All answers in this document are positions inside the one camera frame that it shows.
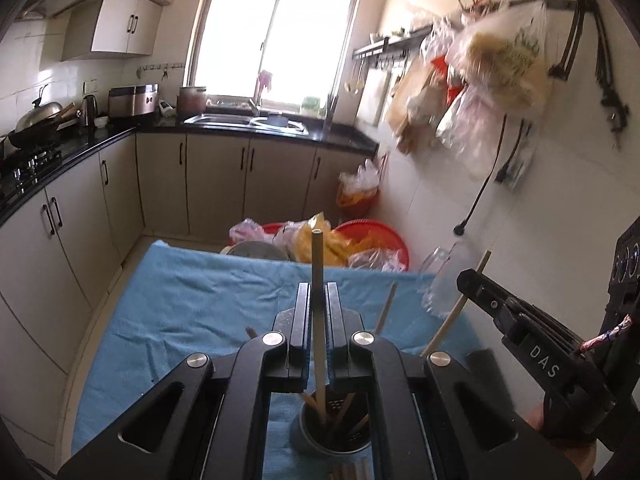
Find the electrical outlet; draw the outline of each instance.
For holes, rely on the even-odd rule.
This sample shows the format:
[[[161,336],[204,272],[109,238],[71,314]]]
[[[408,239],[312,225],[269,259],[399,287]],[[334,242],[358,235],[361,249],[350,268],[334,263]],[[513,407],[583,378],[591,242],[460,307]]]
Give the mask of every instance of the electrical outlet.
[[[93,94],[98,91],[98,80],[97,79],[89,79],[89,81],[85,81],[82,84],[82,94]]]

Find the window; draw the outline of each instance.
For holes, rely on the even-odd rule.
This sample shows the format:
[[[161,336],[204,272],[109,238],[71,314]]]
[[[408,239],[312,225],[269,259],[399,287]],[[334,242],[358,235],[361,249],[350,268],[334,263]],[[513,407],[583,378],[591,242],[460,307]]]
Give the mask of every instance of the window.
[[[261,98],[265,108],[323,108],[334,87],[354,0],[210,0],[190,83]],[[271,85],[258,94],[258,74]]]

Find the blue cloth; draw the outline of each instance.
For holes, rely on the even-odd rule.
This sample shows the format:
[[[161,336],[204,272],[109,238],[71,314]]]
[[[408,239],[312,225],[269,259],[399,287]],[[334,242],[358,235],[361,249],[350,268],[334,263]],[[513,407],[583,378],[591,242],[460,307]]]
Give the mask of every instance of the blue cloth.
[[[419,352],[441,320],[420,306],[418,276],[327,268],[340,303],[358,311],[373,330],[393,282],[398,283],[382,335],[399,349]],[[100,433],[187,355],[221,356],[247,341],[245,326],[271,329],[278,312],[295,305],[298,283],[311,267],[172,248],[156,242],[127,285],[104,333],[80,399],[72,452]],[[478,349],[476,334],[461,316],[442,349],[460,362]],[[308,391],[314,389],[313,372]],[[271,396],[263,478],[324,479],[327,460],[301,457],[289,445],[289,426],[302,401]]]

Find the floor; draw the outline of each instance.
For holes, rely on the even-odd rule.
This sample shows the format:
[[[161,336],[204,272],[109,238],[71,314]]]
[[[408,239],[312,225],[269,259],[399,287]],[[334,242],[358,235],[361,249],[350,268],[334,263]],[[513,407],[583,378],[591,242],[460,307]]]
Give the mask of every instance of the floor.
[[[107,328],[107,324],[111,319],[111,314],[113,314],[113,311],[118,304],[118,300],[129,283],[129,280],[140,263],[140,260],[142,260],[142,257],[145,255],[149,246],[158,239],[159,238],[150,236],[141,236],[138,239],[123,262],[122,273],[111,289],[111,293],[103,302],[102,306],[96,309],[96,313],[91,321],[93,327],[85,336],[86,343],[82,353],[76,359],[76,372],[67,392],[66,409],[63,413],[63,420],[61,420],[60,423],[60,430],[58,431],[58,439],[56,442],[56,465],[58,467],[71,457],[71,439],[73,437],[74,426],[76,424],[78,404],[80,402],[80,397],[82,396],[82,390],[84,389],[84,382],[86,381],[91,368],[91,363],[94,360],[95,353],[97,352],[100,341],[102,340],[102,334]],[[209,251],[211,253],[219,253],[223,249],[223,246],[205,244],[202,242],[175,240],[171,238],[162,238],[162,240],[173,247],[180,247],[183,249]]]

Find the cutting board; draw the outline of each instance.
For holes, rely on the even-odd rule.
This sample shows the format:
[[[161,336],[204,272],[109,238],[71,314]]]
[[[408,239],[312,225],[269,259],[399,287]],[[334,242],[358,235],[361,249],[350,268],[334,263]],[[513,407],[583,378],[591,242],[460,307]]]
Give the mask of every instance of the cutting board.
[[[378,126],[390,79],[391,72],[389,70],[380,70],[378,68],[369,70],[356,115],[359,120]]]

